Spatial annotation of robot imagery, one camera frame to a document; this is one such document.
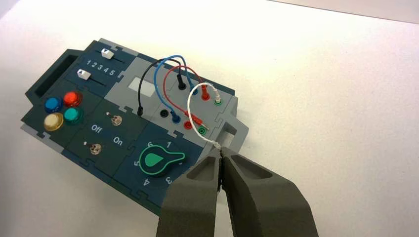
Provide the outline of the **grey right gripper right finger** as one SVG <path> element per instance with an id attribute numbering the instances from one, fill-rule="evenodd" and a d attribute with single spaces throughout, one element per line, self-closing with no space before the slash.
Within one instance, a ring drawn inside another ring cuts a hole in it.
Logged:
<path id="1" fill-rule="evenodd" d="M 223 147 L 222 188 L 235 237 L 316 237 L 310 205 L 287 178 Z"/>

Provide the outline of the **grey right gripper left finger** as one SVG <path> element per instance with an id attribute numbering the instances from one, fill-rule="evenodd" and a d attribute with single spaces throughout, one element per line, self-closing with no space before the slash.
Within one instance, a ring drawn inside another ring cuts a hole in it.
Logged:
<path id="1" fill-rule="evenodd" d="M 220 167 L 220 150 L 214 148 L 169 186 L 158 237 L 214 236 Z"/>

